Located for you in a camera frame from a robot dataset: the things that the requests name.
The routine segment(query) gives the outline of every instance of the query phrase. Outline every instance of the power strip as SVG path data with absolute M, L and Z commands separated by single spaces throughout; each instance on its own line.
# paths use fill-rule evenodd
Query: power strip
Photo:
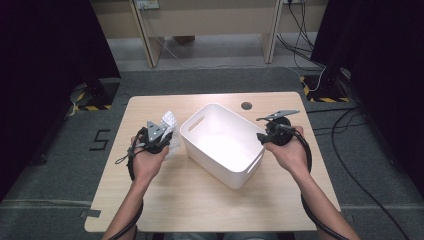
M 306 0 L 292 0 L 291 4 L 302 4 L 304 3 Z M 283 0 L 283 4 L 284 5 L 289 5 L 289 0 Z
M 136 3 L 139 10 L 159 9 L 158 0 L 137 0 Z

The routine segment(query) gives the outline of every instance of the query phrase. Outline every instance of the black cable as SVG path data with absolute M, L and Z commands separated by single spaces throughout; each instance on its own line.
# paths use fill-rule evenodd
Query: black cable
M 394 219 L 394 217 L 387 211 L 387 209 L 364 187 L 362 186 L 362 184 L 355 178 L 355 176 L 352 174 L 352 172 L 347 168 L 345 162 L 343 161 L 343 159 L 341 158 L 336 144 L 335 144 L 335 129 L 337 124 L 341 121 L 341 119 L 343 119 L 347 114 L 349 114 L 350 112 L 354 111 L 355 109 L 357 109 L 359 107 L 356 107 L 354 109 L 351 109 L 349 111 L 346 111 L 333 125 L 333 129 L 331 132 L 331 143 L 333 145 L 333 149 L 334 152 L 337 155 L 337 158 L 339 159 L 340 163 L 342 164 L 343 168 L 345 169 L 345 171 L 347 172 L 347 174 L 352 178 L 352 180 L 381 208 L 381 210 L 383 210 L 383 212 L 390 218 L 390 220 L 396 225 L 396 227 L 399 229 L 399 231 L 402 233 L 402 235 L 404 236 L 405 239 L 409 239 L 409 237 L 406 235 L 406 233 L 404 232 L 404 230 L 402 229 L 402 227 L 399 225 L 399 223 Z
M 297 36 L 296 44 L 294 45 L 295 52 L 293 54 L 293 61 L 295 62 L 297 67 L 299 67 L 300 69 L 306 70 L 306 69 L 300 67 L 299 64 L 297 63 L 297 60 L 296 60 L 296 53 L 298 53 L 297 52 L 297 45 L 299 44 L 299 39 L 300 39 L 301 33 L 302 33 L 302 29 L 300 30 L 299 35 Z
M 364 126 L 364 125 L 367 125 L 367 124 L 368 123 L 358 123 L 358 124 L 350 124 L 350 125 L 340 126 L 340 127 L 337 127 L 337 129 L 343 128 L 343 130 L 338 131 L 336 133 L 342 133 L 342 132 L 346 131 L 348 127 L 359 127 L 359 126 Z M 332 128 L 317 128 L 317 129 L 312 129 L 312 130 L 319 131 L 319 130 L 326 130 L 326 129 L 332 129 Z M 330 131 L 330 132 L 325 132 L 325 133 L 316 133 L 314 135 L 315 136 L 322 136 L 322 135 L 327 135 L 327 134 L 331 134 L 331 133 L 332 132 Z
M 133 165 L 133 159 L 134 159 L 134 157 L 137 154 L 139 154 L 139 153 L 141 153 L 141 152 L 144 151 L 144 149 L 142 149 L 142 150 L 134 153 L 134 149 L 135 149 L 135 146 L 137 144 L 137 140 L 139 139 L 140 135 L 142 135 L 142 133 L 143 133 L 143 128 L 140 131 L 138 131 L 137 134 L 136 134 L 136 136 L 134 137 L 134 140 L 131 143 L 131 147 L 128 149 L 127 155 L 125 157 L 122 157 L 122 158 L 120 158 L 120 159 L 118 159 L 118 160 L 115 161 L 115 164 L 120 164 L 122 161 L 124 161 L 128 157 L 128 164 L 127 164 L 127 166 L 128 166 L 128 171 L 130 173 L 130 177 L 131 177 L 131 180 L 132 181 L 134 181 L 134 179 L 135 179 L 134 170 L 133 170 L 133 166 L 132 166 Z M 144 206 L 144 201 L 141 202 L 140 209 L 137 211 L 137 213 L 135 214 L 134 218 L 128 223 L 128 225 L 125 226 L 117 234 L 115 234 L 114 236 L 112 236 L 111 238 L 109 238 L 109 240 L 119 239 L 120 237 L 122 237 L 122 235 L 124 235 L 126 232 L 128 232 L 137 223 L 138 219 L 140 218 L 141 213 L 143 212 L 143 206 Z
M 295 136 L 300 141 L 300 143 L 302 144 L 302 146 L 303 146 L 303 148 L 305 149 L 305 152 L 306 152 L 306 160 L 307 160 L 307 164 L 308 164 L 308 171 L 311 172 L 311 170 L 312 170 L 312 152 L 311 152 L 311 149 L 309 147 L 309 144 L 306 142 L 305 138 L 297 130 L 290 131 L 290 130 L 286 129 L 286 131 L 293 134 L 293 136 Z M 313 214 L 312 210 L 309 208 L 309 206 L 306 203 L 305 199 L 303 198 L 302 194 L 300 195 L 300 198 L 301 198 L 301 201 L 302 201 L 302 206 L 303 206 L 306 214 L 308 215 L 309 219 L 312 220 L 312 222 L 314 222 L 320 229 L 322 229 L 324 232 L 326 232 L 330 236 L 334 237 L 335 239 L 348 240 L 348 238 L 340 235 L 339 233 L 335 232 L 334 230 L 329 228 L 327 225 L 322 223 Z
M 332 112 L 332 111 L 344 111 L 344 110 L 352 110 L 356 109 L 357 107 L 350 107 L 350 108 L 332 108 L 332 109 L 323 109 L 323 110 L 312 110 L 307 111 L 306 113 L 320 113 L 320 112 Z
M 301 57 L 301 58 L 303 58 L 303 59 L 305 59 L 305 60 L 307 60 L 307 61 L 309 61 L 309 62 L 311 62 L 311 63 L 313 63 L 313 64 L 315 64 L 315 65 L 317 65 L 318 67 L 321 67 L 321 68 L 324 68 L 325 66 L 323 65 L 323 64 L 321 64 L 321 63 L 318 63 L 318 62 L 315 62 L 315 61 L 313 61 L 313 60 L 311 60 L 308 56 L 306 56 L 305 54 L 303 54 L 303 53 L 301 53 L 301 52 L 299 52 L 298 50 L 301 50 L 301 51 L 309 51 L 309 50 L 307 50 L 307 49 L 302 49 L 302 48 L 298 48 L 297 46 L 292 46 L 292 45 L 290 45 L 289 43 L 287 43 L 284 39 L 283 39 L 283 37 L 281 36 L 281 34 L 279 34 L 279 35 L 277 35 L 277 39 L 281 42 L 281 44 L 283 44 L 283 46 L 287 49 L 287 50 L 289 50 L 289 51 L 291 51 L 291 52 L 293 52 L 293 54 L 294 54 L 294 56 L 299 56 L 299 57 Z M 319 70 L 316 70 L 316 69 L 305 69 L 305 68 L 302 68 L 302 67 L 300 67 L 298 64 L 297 64 L 297 61 L 295 60 L 295 64 L 296 64 L 296 66 L 298 67 L 298 68 L 300 68 L 300 69 L 302 69 L 302 70 L 305 70 L 305 71 L 322 71 L 321 69 L 319 69 Z
M 141 213 L 143 212 L 143 206 L 144 206 L 144 201 L 141 202 L 140 209 L 138 209 L 137 213 L 135 214 L 134 218 L 130 221 L 130 223 L 128 223 L 128 225 L 124 229 L 122 229 L 117 234 L 115 234 L 114 236 L 112 236 L 111 238 L 109 238 L 109 240 L 119 239 L 126 232 L 128 232 L 137 223 L 138 219 L 140 218 Z
M 287 121 L 282 121 L 282 122 L 288 122 L 288 123 L 290 122 L 290 121 L 288 121 L 288 119 L 286 119 L 284 117 L 281 117 L 280 120 L 281 119 L 287 120 Z M 269 141 L 269 140 L 273 143 L 279 142 L 281 144 L 284 144 L 283 143 L 284 141 L 290 141 L 290 139 L 286 139 L 285 137 L 283 137 L 283 135 L 285 133 L 288 133 L 292 136 L 295 136 L 299 140 L 299 142 L 302 144 L 303 148 L 305 149 L 308 171 L 309 171 L 309 173 L 311 172 L 311 170 L 312 170 L 311 148 L 309 147 L 308 142 L 305 140 L 305 138 L 302 136 L 302 134 L 299 131 L 292 128 L 291 126 L 287 126 L 287 125 L 284 125 L 284 124 L 277 123 L 277 122 L 280 122 L 280 121 L 278 121 L 278 119 L 270 120 L 268 118 L 258 118 L 256 120 L 257 121 L 266 120 L 269 123 L 271 123 L 272 125 L 274 125 L 273 127 L 271 127 L 267 124 L 267 133 L 270 133 L 270 131 L 275 131 L 275 132 L 270 133 L 270 135 L 268 137 L 265 137 L 265 135 L 263 135 L 263 134 L 258 134 L 258 139 L 260 138 L 259 140 L 261 141 L 262 144 L 266 141 Z M 313 212 L 309 208 L 309 206 L 306 203 L 305 199 L 303 198 L 302 194 L 300 195 L 300 197 L 301 197 L 302 205 L 303 205 L 303 208 L 305 209 L 306 214 L 312 220 L 312 222 L 314 222 L 317 225 L 317 227 L 319 227 L 320 229 L 322 229 L 324 232 L 326 232 L 327 234 L 329 234 L 330 236 L 332 236 L 335 239 L 347 240 L 347 238 L 345 238 L 342 235 L 340 235 L 339 233 L 333 231 L 331 228 L 327 227 L 324 223 L 319 221 L 319 219 L 313 214 Z
M 302 3 L 301 4 L 302 24 L 299 24 L 299 21 L 297 20 L 296 15 L 294 15 L 293 10 L 291 9 L 291 4 L 289 4 L 289 11 L 290 11 L 291 15 L 293 16 L 293 19 L 296 22 L 297 27 L 300 30 L 300 35 L 302 36 L 303 40 L 305 40 L 305 42 L 309 44 L 309 48 L 311 48 L 311 50 L 312 50 L 313 49 L 313 44 L 309 40 L 308 34 L 306 32 L 306 25 L 305 25 L 306 7 L 305 7 L 305 3 Z

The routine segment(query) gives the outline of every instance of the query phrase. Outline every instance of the cable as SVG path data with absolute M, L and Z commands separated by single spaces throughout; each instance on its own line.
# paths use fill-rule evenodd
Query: cable
M 297 67 L 299 67 L 302 70 L 306 70 L 306 71 L 317 71 L 317 70 L 305 69 L 305 68 L 300 67 L 299 64 L 297 63 L 297 60 L 296 60 L 296 55 L 298 55 L 298 56 L 300 56 L 300 57 L 302 57 L 302 58 L 310 61 L 311 63 L 313 63 L 313 64 L 315 64 L 315 65 L 317 65 L 319 67 L 324 67 L 324 65 L 312 61 L 309 57 L 307 57 L 306 55 L 304 55 L 303 53 L 301 53 L 301 52 L 298 51 L 298 50 L 301 50 L 301 51 L 306 51 L 306 52 L 312 52 L 313 47 L 314 47 L 314 45 L 310 41 L 310 39 L 308 37 L 308 34 L 307 34 L 307 31 L 306 31 L 306 21 L 305 21 L 306 5 L 305 5 L 305 2 L 302 2 L 302 4 L 301 4 L 301 15 L 302 15 L 302 22 L 301 22 L 301 24 L 299 23 L 296 15 L 294 14 L 294 12 L 293 12 L 293 10 L 291 8 L 291 3 L 290 2 L 289 2 L 289 5 L 288 6 L 289 6 L 290 13 L 293 16 L 293 19 L 294 19 L 294 21 L 296 22 L 296 25 L 299 28 L 299 35 L 297 37 L 296 44 L 295 44 L 295 46 L 292 46 L 292 45 L 288 44 L 286 41 L 284 41 L 284 39 L 281 36 L 281 34 L 277 35 L 277 39 L 284 45 L 284 47 L 286 47 L 289 51 L 292 51 L 293 52 L 293 60 L 294 60 L 294 62 L 295 62 L 295 64 L 296 64 Z M 297 47 L 297 45 L 299 43 L 299 40 L 300 40 L 300 37 L 302 37 L 303 40 L 309 45 L 310 50 L 308 50 L 308 49 L 302 49 L 302 48 L 298 48 Z
M 355 176 L 352 174 L 352 172 L 347 168 L 345 162 L 343 161 L 343 159 L 341 158 L 336 143 L 335 143 L 335 129 L 337 127 L 337 124 L 350 112 L 354 111 L 355 109 L 357 109 L 359 107 L 356 107 L 354 109 L 351 109 L 349 111 L 346 111 L 333 125 L 333 129 L 331 131 L 331 143 L 334 149 L 334 152 L 337 155 L 337 158 L 339 159 L 340 163 L 342 164 L 343 168 L 345 169 L 346 173 L 352 178 L 352 180 L 380 207 L 380 209 L 390 218 L 390 220 L 396 225 L 396 227 L 399 229 L 399 231 L 402 233 L 402 235 L 404 236 L 405 239 L 409 239 L 408 235 L 404 232 L 404 230 L 402 229 L 402 227 L 399 225 L 399 223 L 394 219 L 394 217 L 387 211 L 387 209 L 364 187 L 362 186 L 362 184 L 355 178 Z
M 67 119 L 68 117 L 72 117 L 75 115 L 75 109 L 77 108 L 77 104 L 72 101 L 72 99 L 70 99 L 70 101 L 72 102 L 72 112 L 70 114 L 68 114 L 68 116 L 65 117 L 65 119 Z
M 266 132 L 267 135 L 258 133 L 258 140 L 264 144 L 265 142 L 272 142 L 274 144 L 277 144 L 279 146 L 285 145 L 287 142 L 291 140 L 291 138 L 294 136 L 296 137 L 299 142 L 302 144 L 305 153 L 306 153 L 306 161 L 307 161 L 307 167 L 309 173 L 312 170 L 312 152 L 311 148 L 309 147 L 308 142 L 305 140 L 305 138 L 302 136 L 302 134 L 297 131 L 296 129 L 292 128 L 289 125 L 290 121 L 285 117 L 280 117 L 276 119 L 269 119 L 269 118 L 258 118 L 256 121 L 259 120 L 266 120 L 268 121 Z M 338 239 L 338 240 L 347 240 L 344 236 L 340 235 L 339 233 L 333 231 L 331 228 L 327 227 L 324 223 L 322 223 L 311 211 L 308 204 L 306 203 L 305 199 L 303 198 L 303 195 L 300 195 L 302 206 L 305 209 L 306 214 L 311 219 L 312 222 L 314 222 L 317 227 L 322 229 L 324 232 L 329 234 L 331 237 Z
M 338 131 L 336 133 L 342 133 L 344 131 L 346 131 L 349 127 L 360 127 L 360 126 L 364 126 L 364 125 L 368 125 L 368 123 L 358 123 L 358 124 L 350 124 L 350 125 L 345 125 L 345 126 L 341 126 L 341 127 L 337 127 L 337 128 L 344 128 L 341 131 Z M 332 128 L 317 128 L 317 129 L 312 129 L 314 131 L 319 131 L 319 130 L 326 130 L 326 129 L 332 129 Z M 315 133 L 315 136 L 322 136 L 322 135 L 327 135 L 327 134 L 331 134 L 330 132 L 325 132 L 325 133 Z
M 174 57 L 175 59 L 177 59 L 177 60 L 180 60 L 180 58 L 177 56 L 177 54 L 175 54 L 175 53 L 173 53 L 165 44 L 164 44 L 164 42 L 162 42 L 157 36 L 156 36 L 156 34 L 154 33 L 154 31 L 153 31 L 153 34 L 155 35 L 154 36 L 154 38 L 158 41 L 158 43 L 160 44 L 160 45 L 162 45 L 162 47 L 167 51 L 167 52 L 169 52 L 169 54 L 171 54 L 171 56 L 172 57 Z M 304 37 L 304 39 L 305 39 L 305 41 L 311 46 L 312 45 L 312 43 L 311 43 L 311 41 L 309 40 L 309 38 L 308 38 L 308 36 L 307 36 L 307 34 L 302 34 L 302 36 Z M 314 62 L 314 61 L 312 61 L 311 59 L 309 59 L 309 57 L 307 57 L 306 55 L 304 55 L 303 53 L 301 53 L 301 52 L 298 52 L 297 50 L 302 50 L 302 51 L 309 51 L 309 52 L 311 52 L 312 50 L 307 50 L 307 49 L 302 49 L 302 48 L 297 48 L 297 46 L 296 47 L 293 47 L 293 46 L 291 46 L 289 43 L 287 43 L 287 42 L 285 42 L 284 41 L 284 39 L 282 38 L 282 36 L 281 36 L 281 34 L 280 34 L 280 36 L 278 36 L 277 35 L 277 38 L 278 38 L 278 40 L 280 40 L 280 42 L 288 49 L 288 50 L 290 50 L 290 51 L 292 51 L 292 52 L 295 52 L 295 54 L 298 54 L 298 56 L 300 56 L 300 57 L 302 57 L 302 58 L 304 58 L 304 59 L 306 59 L 306 60 L 308 60 L 308 61 L 310 61 L 310 62 L 312 62 L 312 63 L 314 63 L 314 64 L 316 64 L 317 66 L 320 66 L 320 67 L 323 67 L 323 65 L 322 64 L 320 64 L 320 63 L 318 63 L 318 62 Z M 300 67 L 298 64 L 297 64 L 297 62 L 296 62 L 296 59 L 295 59 L 295 63 L 296 63 L 296 65 L 300 68 L 300 69 L 302 69 L 302 70 L 305 70 L 305 71 L 321 71 L 321 70 L 312 70 L 312 69 L 304 69 L 304 68 L 302 68 L 302 67 Z M 195 66 L 195 67 L 189 67 L 189 66 L 186 66 L 186 65 L 184 65 L 183 63 L 181 63 L 181 62 L 179 62 L 179 64 L 181 64 L 182 66 L 183 66 L 183 68 L 185 68 L 185 69 L 198 69 L 198 68 L 202 68 L 202 69 L 216 69 L 216 68 L 223 68 L 223 67 L 227 67 L 227 68 L 246 68 L 246 67 L 250 67 L 250 68 L 252 68 L 252 67 L 254 67 L 254 68 L 269 68 L 268 66 L 258 66 L 258 65 L 239 65 L 239 66 L 237 66 L 237 65 L 217 65 L 217 66 Z
M 314 92 L 314 91 L 317 91 L 317 90 L 319 89 L 319 87 L 320 87 L 320 85 L 321 85 L 322 75 L 323 75 L 323 73 L 325 72 L 325 70 L 327 70 L 327 67 L 324 67 L 324 69 L 321 71 L 321 74 L 319 75 L 318 83 L 317 83 L 317 85 L 316 85 L 315 89 L 309 89 L 309 91 Z M 339 92 L 343 93 L 342 85 L 340 84 L 340 79 L 339 79 L 339 77 L 338 77 L 338 74 L 336 75 L 336 80 L 335 80 L 335 82 L 334 82 L 334 83 L 335 83 L 335 84 L 337 84 L 337 87 L 339 88 Z
M 91 207 L 92 202 L 90 201 L 74 201 L 74 200 L 63 200 L 63 199 L 6 199 L 2 201 L 1 207 Z
M 141 202 L 140 209 L 138 209 L 137 213 L 135 214 L 135 216 L 131 220 L 131 222 L 128 223 L 128 225 L 124 229 L 122 229 L 117 234 L 115 234 L 111 238 L 109 238 L 109 240 L 119 239 L 120 237 L 122 237 L 122 235 L 124 235 L 126 232 L 128 232 L 137 223 L 138 219 L 140 218 L 141 213 L 143 212 L 143 206 L 144 206 L 144 201 Z
M 344 111 L 344 110 L 352 110 L 356 109 L 357 107 L 350 107 L 350 108 L 332 108 L 332 109 L 324 109 L 324 110 L 313 110 L 313 111 L 307 111 L 306 113 L 320 113 L 320 112 L 332 112 L 332 111 Z

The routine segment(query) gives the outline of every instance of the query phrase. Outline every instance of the gray floor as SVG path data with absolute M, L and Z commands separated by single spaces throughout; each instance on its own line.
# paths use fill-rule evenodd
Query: gray floor
M 283 35 L 292 44 L 296 43 L 297 36 L 297 34 Z M 310 33 L 309 36 L 313 40 L 316 34 Z M 255 68 L 265 70 L 285 67 L 280 70 L 285 75 L 293 75 L 292 79 L 296 80 L 302 74 L 311 73 L 300 69 L 299 66 L 308 69 L 316 67 L 300 57 L 294 58 L 293 53 L 284 49 L 279 42 L 276 44 L 273 62 L 265 64 L 259 37 L 256 35 L 196 36 L 194 42 L 185 46 L 180 46 L 172 38 L 167 38 L 166 48 L 161 54 L 157 68 L 154 69 L 148 66 L 139 39 L 110 39 L 108 42 L 123 76 L 125 79 L 131 79 L 131 82 L 122 83 L 126 84 L 127 89 L 137 84 L 139 75 L 136 71 L 152 74 L 163 72 L 162 76 L 170 81 L 172 76 L 167 73 L 178 74 L 173 70 L 181 69 L 249 69 L 247 71 L 250 71 Z M 307 45 L 300 42 L 299 47 L 307 48 Z M 154 82 L 154 79 L 147 78 L 147 80 Z M 114 107 L 109 111 L 79 113 L 74 116 L 75 121 L 64 123 L 62 131 L 57 136 L 60 144 L 55 144 L 50 149 L 51 152 L 60 153 L 56 156 L 61 159 L 60 163 L 59 161 L 51 162 L 49 167 L 27 170 L 12 189 L 7 201 L 0 205 L 0 239 L 98 239 L 101 237 L 101 234 L 87 234 L 83 230 L 85 219 L 81 215 L 91 205 L 95 183 L 102 174 L 102 167 L 98 166 L 105 164 L 111 144 L 107 145 L 106 151 L 86 153 L 90 161 L 79 163 L 84 164 L 84 168 L 81 168 L 73 164 L 79 151 L 67 148 L 70 144 L 75 144 L 72 142 L 75 140 L 67 139 L 67 136 L 76 136 L 81 146 L 96 147 L 92 145 L 92 139 L 87 139 L 84 133 L 104 128 L 111 131 L 104 133 L 103 136 L 113 139 L 125 110 L 125 104 L 132 93 L 118 92 Z M 306 101 L 304 103 L 307 111 L 356 105 L 354 101 L 334 104 L 312 104 Z M 328 130 L 318 129 L 331 127 L 341 114 L 342 112 L 332 111 L 310 113 L 308 116 L 318 134 L 328 132 Z M 353 123 L 359 124 L 364 120 L 361 115 L 351 117 Z M 423 199 L 407 175 L 399 173 L 389 164 L 378 139 L 369 127 L 349 127 L 345 134 L 337 137 L 338 150 L 346 159 L 346 164 L 352 173 L 401 223 L 411 239 L 424 239 Z M 343 214 L 352 226 L 364 239 L 402 239 L 393 223 L 341 167 L 329 135 L 317 135 L 316 138 Z M 53 177 L 46 184 L 37 178 L 38 175 Z M 86 187 L 77 184 L 84 182 L 94 184 L 87 184 Z M 146 235 L 139 234 L 138 239 L 145 237 Z M 316 237 L 315 232 L 296 233 L 296 239 L 316 239 Z

